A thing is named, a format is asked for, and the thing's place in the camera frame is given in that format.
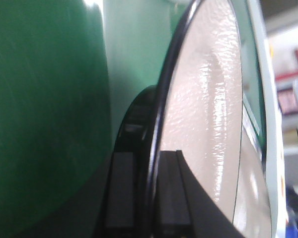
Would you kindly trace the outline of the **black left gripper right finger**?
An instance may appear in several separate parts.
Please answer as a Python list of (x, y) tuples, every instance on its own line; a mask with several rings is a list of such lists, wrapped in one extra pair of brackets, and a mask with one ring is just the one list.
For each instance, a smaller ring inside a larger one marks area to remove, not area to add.
[(199, 184), (181, 150), (161, 151), (156, 197), (158, 238), (241, 238)]

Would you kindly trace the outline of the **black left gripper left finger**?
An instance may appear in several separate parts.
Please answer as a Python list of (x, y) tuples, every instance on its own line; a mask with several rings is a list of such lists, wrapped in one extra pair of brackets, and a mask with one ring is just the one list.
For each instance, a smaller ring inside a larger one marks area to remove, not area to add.
[(134, 226), (134, 154), (115, 152), (112, 156), (106, 208), (106, 228)]

